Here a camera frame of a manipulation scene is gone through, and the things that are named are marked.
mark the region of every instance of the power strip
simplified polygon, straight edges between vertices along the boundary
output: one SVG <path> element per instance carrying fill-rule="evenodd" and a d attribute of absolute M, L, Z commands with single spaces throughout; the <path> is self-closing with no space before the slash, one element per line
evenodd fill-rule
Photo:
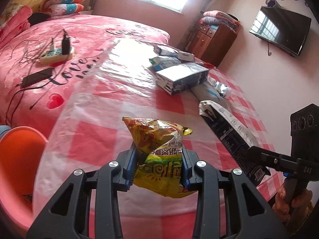
<path fill-rule="evenodd" d="M 71 47 L 70 53 L 68 55 L 62 54 L 62 48 L 56 48 L 53 51 L 46 51 L 42 54 L 40 57 L 40 63 L 41 65 L 47 65 L 52 64 L 55 62 L 62 62 L 62 61 L 68 61 L 71 60 L 74 56 L 74 47 Z"/>

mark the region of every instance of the pink checkered tablecloth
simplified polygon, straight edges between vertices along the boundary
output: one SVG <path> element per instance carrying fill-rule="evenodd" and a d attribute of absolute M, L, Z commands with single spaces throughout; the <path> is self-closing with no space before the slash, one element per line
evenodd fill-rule
<path fill-rule="evenodd" d="M 67 177 L 77 168 L 99 169 L 118 153 L 130 148 L 132 137 L 123 116 L 155 118 L 176 122 L 193 129 L 183 140 L 220 170 L 238 167 L 226 148 L 198 114 L 199 100 L 191 91 L 170 96 L 156 85 L 149 63 L 155 57 L 153 43 L 118 39 L 95 68 L 78 83 L 67 102 L 45 148 L 37 172 L 33 194 L 35 217 Z M 256 136 L 261 147 L 274 150 L 262 121 L 243 91 L 217 69 L 211 77 L 232 88 L 231 110 Z M 282 173 L 271 170 L 258 186 L 269 200 L 283 183 Z M 160 196 L 133 185 L 119 192 L 119 209 L 124 238 L 191 238 L 197 193 L 182 199 Z M 225 231 L 224 199 L 221 195 L 221 234 Z"/>

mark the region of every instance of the orange chair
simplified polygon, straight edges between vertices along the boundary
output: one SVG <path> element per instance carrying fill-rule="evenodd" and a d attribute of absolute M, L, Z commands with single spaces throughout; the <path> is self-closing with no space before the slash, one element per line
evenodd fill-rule
<path fill-rule="evenodd" d="M 33 222 L 33 186 L 46 143 L 45 136 L 26 126 L 13 128 L 0 140 L 0 204 L 22 236 Z"/>

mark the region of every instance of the pink wall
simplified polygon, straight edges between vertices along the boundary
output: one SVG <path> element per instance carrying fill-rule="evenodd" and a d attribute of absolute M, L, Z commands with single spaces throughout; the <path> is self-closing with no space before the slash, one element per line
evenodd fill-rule
<path fill-rule="evenodd" d="M 314 103 L 319 106 L 319 24 L 304 0 L 277 0 L 288 10 L 312 18 L 310 32 L 299 58 L 293 58 L 249 33 L 265 0 L 218 0 L 211 9 L 223 10 L 240 20 L 233 46 L 219 66 L 234 78 L 256 108 L 278 153 L 290 154 L 290 114 Z M 314 198 L 319 196 L 319 187 Z"/>
<path fill-rule="evenodd" d="M 183 14 L 137 0 L 97 0 L 94 14 L 127 19 L 167 31 L 170 45 L 177 46 L 192 20 L 201 11 L 203 0 L 188 0 Z"/>

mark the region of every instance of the yellow snack bag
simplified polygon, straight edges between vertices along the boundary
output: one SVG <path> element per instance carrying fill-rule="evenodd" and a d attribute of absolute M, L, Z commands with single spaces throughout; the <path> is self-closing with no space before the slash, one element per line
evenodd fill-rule
<path fill-rule="evenodd" d="M 187 191 L 180 184 L 182 170 L 182 138 L 190 128 L 159 119 L 123 117 L 133 141 L 142 151 L 134 184 L 163 196 L 182 198 Z"/>

